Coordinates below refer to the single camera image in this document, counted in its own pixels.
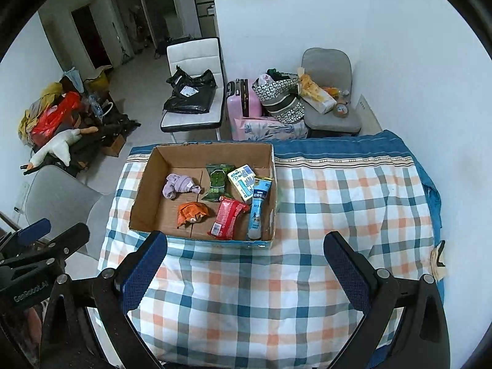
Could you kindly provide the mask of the open cardboard box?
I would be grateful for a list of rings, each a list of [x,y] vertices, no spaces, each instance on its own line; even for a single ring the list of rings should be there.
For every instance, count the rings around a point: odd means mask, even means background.
[[[257,142],[208,142],[160,145],[152,149],[143,169],[137,194],[130,210],[129,228],[135,232],[160,231],[167,236],[187,241],[217,242],[220,245],[245,248],[268,248],[275,239],[277,186],[272,184],[262,209],[262,236],[257,241],[247,237],[250,211],[241,214],[235,224],[232,240],[219,240],[210,231],[220,202],[206,202],[203,195],[209,188],[207,164],[230,164],[235,169],[248,164],[255,177],[268,177],[275,182],[274,149]],[[162,190],[170,173],[186,175],[202,188],[200,194],[182,193],[175,199],[164,198]],[[232,198],[243,199],[228,179]],[[178,206],[186,202],[202,202],[211,216],[202,222],[177,228]]]

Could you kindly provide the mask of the white goose plush toy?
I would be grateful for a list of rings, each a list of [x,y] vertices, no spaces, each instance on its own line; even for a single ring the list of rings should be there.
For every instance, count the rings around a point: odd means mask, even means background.
[[[64,130],[51,138],[49,142],[33,154],[28,164],[22,165],[20,168],[25,172],[38,168],[48,155],[56,157],[65,167],[68,167],[71,161],[69,151],[71,145],[80,141],[84,135],[96,133],[97,131],[97,127]]]

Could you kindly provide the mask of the pink suitcase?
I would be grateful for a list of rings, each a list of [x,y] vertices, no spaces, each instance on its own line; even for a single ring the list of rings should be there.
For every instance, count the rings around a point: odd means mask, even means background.
[[[234,141],[238,141],[239,134],[236,121],[247,117],[261,117],[262,104],[248,79],[240,78],[228,82],[226,104],[232,138]]]

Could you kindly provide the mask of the purple socks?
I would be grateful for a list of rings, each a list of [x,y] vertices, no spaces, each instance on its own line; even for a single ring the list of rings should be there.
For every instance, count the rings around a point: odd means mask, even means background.
[[[202,188],[190,176],[170,173],[162,190],[164,198],[173,200],[182,193],[200,194]]]

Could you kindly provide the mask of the orange snack packet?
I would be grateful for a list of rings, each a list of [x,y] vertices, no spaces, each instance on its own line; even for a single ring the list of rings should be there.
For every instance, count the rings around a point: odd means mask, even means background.
[[[177,228],[202,222],[211,216],[208,206],[202,202],[186,202],[178,206]]]

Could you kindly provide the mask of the green snack packet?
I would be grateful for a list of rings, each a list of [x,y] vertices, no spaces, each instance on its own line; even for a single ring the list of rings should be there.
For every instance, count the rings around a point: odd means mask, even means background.
[[[235,169],[230,164],[207,164],[206,170],[209,177],[209,188],[203,195],[202,200],[206,202],[219,202],[222,196],[232,198],[228,192],[228,174]]]

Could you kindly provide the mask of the red snack packet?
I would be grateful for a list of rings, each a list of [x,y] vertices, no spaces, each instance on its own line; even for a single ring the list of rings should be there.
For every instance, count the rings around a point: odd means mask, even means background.
[[[221,196],[219,202],[217,216],[208,234],[219,240],[232,240],[238,217],[249,212],[250,207],[246,203],[226,196]]]

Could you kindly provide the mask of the blue long tube packet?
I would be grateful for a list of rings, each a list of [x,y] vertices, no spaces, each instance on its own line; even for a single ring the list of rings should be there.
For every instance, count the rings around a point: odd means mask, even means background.
[[[257,241],[262,236],[262,209],[267,199],[273,180],[268,177],[256,177],[253,184],[253,198],[248,220],[247,237],[250,241]]]

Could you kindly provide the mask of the red plastic bag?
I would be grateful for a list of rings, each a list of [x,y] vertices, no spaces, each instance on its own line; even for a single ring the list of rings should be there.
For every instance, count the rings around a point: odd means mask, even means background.
[[[30,132],[33,144],[41,148],[54,137],[56,130],[62,124],[71,128],[76,122],[73,114],[81,110],[80,95],[75,92],[67,92],[58,105],[51,106],[39,117],[38,123]]]

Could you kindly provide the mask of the floral pink storage box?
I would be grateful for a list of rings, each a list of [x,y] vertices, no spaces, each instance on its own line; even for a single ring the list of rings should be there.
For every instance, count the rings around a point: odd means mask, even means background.
[[[284,124],[269,117],[241,117],[231,121],[232,136],[235,141],[281,141],[306,139],[308,128],[301,120]]]

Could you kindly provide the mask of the yellow printed snack box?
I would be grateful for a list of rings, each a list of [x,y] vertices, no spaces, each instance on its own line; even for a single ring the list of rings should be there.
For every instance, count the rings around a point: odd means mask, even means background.
[[[310,107],[320,114],[326,114],[334,108],[336,100],[323,88],[320,88],[311,76],[306,74],[304,68],[298,68],[297,76],[299,94]]]

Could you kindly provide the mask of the patterned woven tote bag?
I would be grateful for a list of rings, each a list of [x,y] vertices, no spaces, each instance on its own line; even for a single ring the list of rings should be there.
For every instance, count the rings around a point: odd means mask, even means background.
[[[283,124],[304,119],[304,103],[299,92],[299,77],[281,73],[280,80],[259,77],[253,82],[253,91],[266,112]]]

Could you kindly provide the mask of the tape roll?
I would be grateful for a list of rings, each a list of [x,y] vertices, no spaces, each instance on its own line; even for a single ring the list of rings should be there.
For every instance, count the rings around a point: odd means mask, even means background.
[[[336,117],[346,118],[349,116],[348,105],[343,102],[338,102],[334,105],[333,114]]]

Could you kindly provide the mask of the white leather chair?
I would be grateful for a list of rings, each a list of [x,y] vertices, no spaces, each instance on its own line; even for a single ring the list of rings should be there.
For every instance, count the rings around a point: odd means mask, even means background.
[[[199,38],[167,46],[171,97],[164,103],[160,129],[174,135],[213,129],[221,139],[225,76],[217,37]]]

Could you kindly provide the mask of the beige paper bag with clip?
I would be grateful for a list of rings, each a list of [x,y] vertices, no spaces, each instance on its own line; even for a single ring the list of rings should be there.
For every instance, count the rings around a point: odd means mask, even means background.
[[[447,269],[444,263],[444,248],[445,241],[441,240],[430,253],[431,274],[436,282],[443,280],[447,274]]]

